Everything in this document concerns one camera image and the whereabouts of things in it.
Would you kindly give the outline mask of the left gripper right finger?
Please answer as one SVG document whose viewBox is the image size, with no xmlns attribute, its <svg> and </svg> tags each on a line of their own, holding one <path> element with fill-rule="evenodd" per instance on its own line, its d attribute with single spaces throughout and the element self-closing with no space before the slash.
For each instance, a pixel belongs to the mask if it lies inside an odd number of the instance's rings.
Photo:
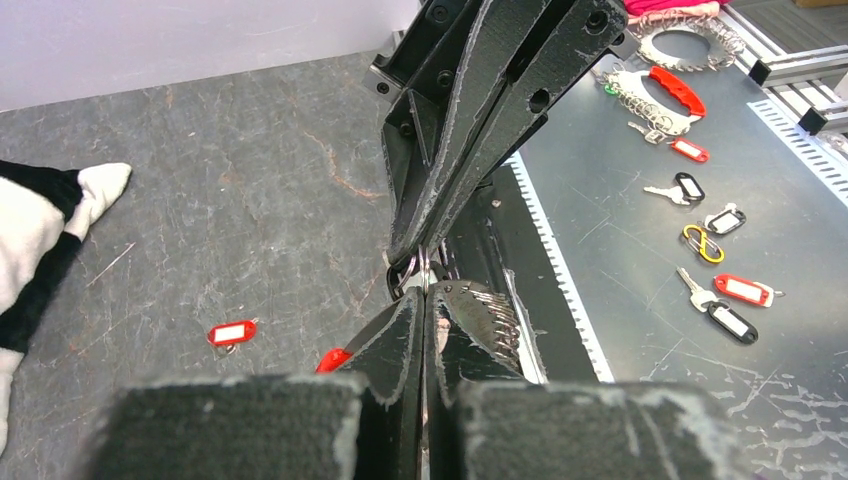
<svg viewBox="0 0 848 480">
<path fill-rule="evenodd" d="M 461 444 L 455 404 L 460 385 L 488 380 L 520 379 L 522 373 L 513 372 L 495 361 L 488 352 L 474 345 L 470 337 L 457 326 L 449 328 L 447 345 L 439 348 L 436 345 L 438 327 L 435 323 L 435 312 L 440 302 L 429 289 L 424 321 L 423 381 L 426 387 L 430 477 L 458 479 Z"/>
</svg>

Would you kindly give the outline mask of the metal keyring with red handle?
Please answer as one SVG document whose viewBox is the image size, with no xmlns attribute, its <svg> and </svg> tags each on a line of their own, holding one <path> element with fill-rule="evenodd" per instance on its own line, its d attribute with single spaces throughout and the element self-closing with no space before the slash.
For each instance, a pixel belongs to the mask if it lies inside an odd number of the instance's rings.
<svg viewBox="0 0 848 480">
<path fill-rule="evenodd" d="M 431 286 L 429 292 L 440 302 L 435 312 L 438 327 L 436 345 L 439 348 L 447 345 L 449 328 L 457 326 L 495 361 L 513 372 L 523 372 L 519 354 L 522 327 L 507 295 L 471 280 L 442 280 Z M 346 346 L 328 351 L 316 371 L 329 373 L 341 367 L 388 325 L 399 306 L 400 302 L 395 301 L 366 324 Z"/>
</svg>

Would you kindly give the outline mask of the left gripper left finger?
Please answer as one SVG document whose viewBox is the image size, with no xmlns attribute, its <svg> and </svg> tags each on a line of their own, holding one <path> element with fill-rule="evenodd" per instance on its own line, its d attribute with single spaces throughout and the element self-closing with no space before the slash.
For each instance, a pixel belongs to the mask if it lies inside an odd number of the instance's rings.
<svg viewBox="0 0 848 480">
<path fill-rule="evenodd" d="M 368 380 L 357 436 L 356 479 L 420 477 L 424 294 L 412 287 L 351 340 L 340 372 Z"/>
</svg>

